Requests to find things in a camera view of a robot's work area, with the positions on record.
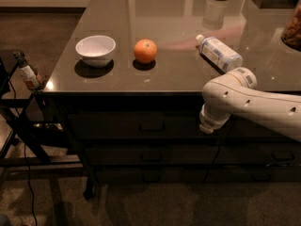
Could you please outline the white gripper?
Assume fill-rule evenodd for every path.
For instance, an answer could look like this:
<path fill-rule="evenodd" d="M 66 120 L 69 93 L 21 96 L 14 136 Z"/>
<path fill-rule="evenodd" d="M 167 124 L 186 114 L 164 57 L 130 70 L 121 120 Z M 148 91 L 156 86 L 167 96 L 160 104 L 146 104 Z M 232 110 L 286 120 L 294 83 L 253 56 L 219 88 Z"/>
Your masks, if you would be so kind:
<path fill-rule="evenodd" d="M 205 103 L 199 112 L 199 129 L 205 134 L 212 134 L 214 130 L 220 129 L 229 118 L 230 114 Z"/>

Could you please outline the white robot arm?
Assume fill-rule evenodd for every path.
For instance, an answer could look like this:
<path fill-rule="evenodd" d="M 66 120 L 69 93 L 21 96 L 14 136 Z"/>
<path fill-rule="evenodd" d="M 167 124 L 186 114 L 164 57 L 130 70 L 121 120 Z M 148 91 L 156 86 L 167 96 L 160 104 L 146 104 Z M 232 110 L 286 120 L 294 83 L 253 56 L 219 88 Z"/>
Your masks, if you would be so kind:
<path fill-rule="evenodd" d="M 199 113 L 199 129 L 211 134 L 230 115 L 301 141 L 301 97 L 255 90 L 257 79 L 244 67 L 229 71 L 205 84 L 204 105 Z"/>

